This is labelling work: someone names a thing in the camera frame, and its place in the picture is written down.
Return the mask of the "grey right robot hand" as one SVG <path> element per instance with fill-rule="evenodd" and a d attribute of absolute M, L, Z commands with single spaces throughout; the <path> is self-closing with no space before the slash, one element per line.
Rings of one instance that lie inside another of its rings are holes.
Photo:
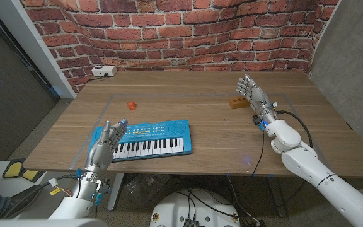
<path fill-rule="evenodd" d="M 236 91 L 245 96 L 251 103 L 252 109 L 259 114 L 263 109 L 270 108 L 268 95 L 256 85 L 255 81 L 245 74 L 244 78 L 239 78 Z"/>

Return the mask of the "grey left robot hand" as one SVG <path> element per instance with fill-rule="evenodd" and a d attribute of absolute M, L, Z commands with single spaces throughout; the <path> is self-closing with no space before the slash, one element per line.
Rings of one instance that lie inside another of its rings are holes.
<path fill-rule="evenodd" d="M 127 132 L 127 119 L 122 119 L 114 125 L 106 121 L 99 139 L 94 143 L 86 159 L 84 170 L 99 176 L 109 167 L 113 153 Z"/>

